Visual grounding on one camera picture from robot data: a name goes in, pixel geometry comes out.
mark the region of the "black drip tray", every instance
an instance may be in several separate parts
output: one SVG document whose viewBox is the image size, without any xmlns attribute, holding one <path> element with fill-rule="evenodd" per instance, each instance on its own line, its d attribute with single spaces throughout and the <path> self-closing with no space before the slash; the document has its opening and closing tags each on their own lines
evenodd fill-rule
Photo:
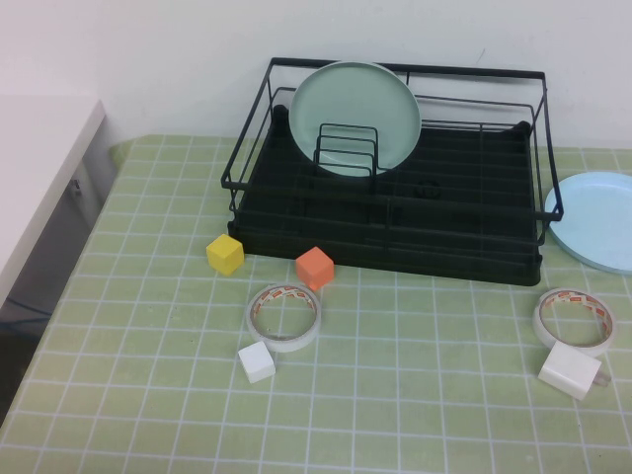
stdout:
<svg viewBox="0 0 632 474">
<path fill-rule="evenodd" d="M 529 133 L 526 122 L 494 131 L 424 126 L 398 167 L 375 180 L 349 178 L 308 160 L 291 137 L 287 109 L 276 106 L 229 233 L 249 253 L 296 258 L 318 245 L 341 265 L 537 284 L 535 220 L 520 213 L 534 210 Z M 358 199 L 319 195 L 335 191 Z M 471 204 L 516 213 L 488 215 Z"/>
</svg>

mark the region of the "blue plate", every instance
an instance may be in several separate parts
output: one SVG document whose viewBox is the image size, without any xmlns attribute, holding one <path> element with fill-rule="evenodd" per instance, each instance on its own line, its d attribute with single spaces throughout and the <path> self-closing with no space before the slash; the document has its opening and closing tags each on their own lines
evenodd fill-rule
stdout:
<svg viewBox="0 0 632 474">
<path fill-rule="evenodd" d="M 632 177 L 582 173 L 560 183 L 564 217 L 551 223 L 560 246 L 596 269 L 632 275 Z M 546 198 L 553 210 L 555 195 Z"/>
</svg>

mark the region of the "mint green plate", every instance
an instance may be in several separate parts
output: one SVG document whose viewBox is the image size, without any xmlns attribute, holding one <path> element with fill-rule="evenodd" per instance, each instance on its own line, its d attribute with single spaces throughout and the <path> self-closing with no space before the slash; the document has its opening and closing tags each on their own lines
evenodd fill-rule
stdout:
<svg viewBox="0 0 632 474">
<path fill-rule="evenodd" d="M 422 129 L 417 99 L 395 74 L 376 64 L 336 62 L 303 81 L 289 109 L 294 141 L 310 160 L 321 123 L 372 126 L 378 131 L 377 174 L 395 168 L 411 154 Z M 327 126 L 323 134 L 374 139 L 365 129 Z M 373 145 L 352 140 L 323 138 L 320 165 L 339 175 L 369 176 Z"/>
</svg>

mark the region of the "white wall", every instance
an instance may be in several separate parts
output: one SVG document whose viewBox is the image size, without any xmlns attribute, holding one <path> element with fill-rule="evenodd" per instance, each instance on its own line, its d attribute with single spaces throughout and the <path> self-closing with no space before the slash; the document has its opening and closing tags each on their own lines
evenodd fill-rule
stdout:
<svg viewBox="0 0 632 474">
<path fill-rule="evenodd" d="M 129 137 L 236 135 L 273 55 L 543 70 L 555 145 L 632 147 L 627 4 L 0 0 L 0 93 L 99 95 L 104 177 Z"/>
</svg>

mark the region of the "wooden block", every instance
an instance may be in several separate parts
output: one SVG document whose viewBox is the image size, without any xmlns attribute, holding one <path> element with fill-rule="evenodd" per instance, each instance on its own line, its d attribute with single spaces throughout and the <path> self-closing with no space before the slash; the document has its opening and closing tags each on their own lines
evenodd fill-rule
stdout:
<svg viewBox="0 0 632 474">
<path fill-rule="evenodd" d="M 208 263 L 225 276 L 231 275 L 244 263 L 244 246 L 232 237 L 221 234 L 206 247 Z"/>
<path fill-rule="evenodd" d="M 296 259 L 296 274 L 313 291 L 334 279 L 334 261 L 318 247 Z"/>
<path fill-rule="evenodd" d="M 237 354 L 250 383 L 268 378 L 277 371 L 268 348 L 261 341 L 242 349 Z"/>
</svg>

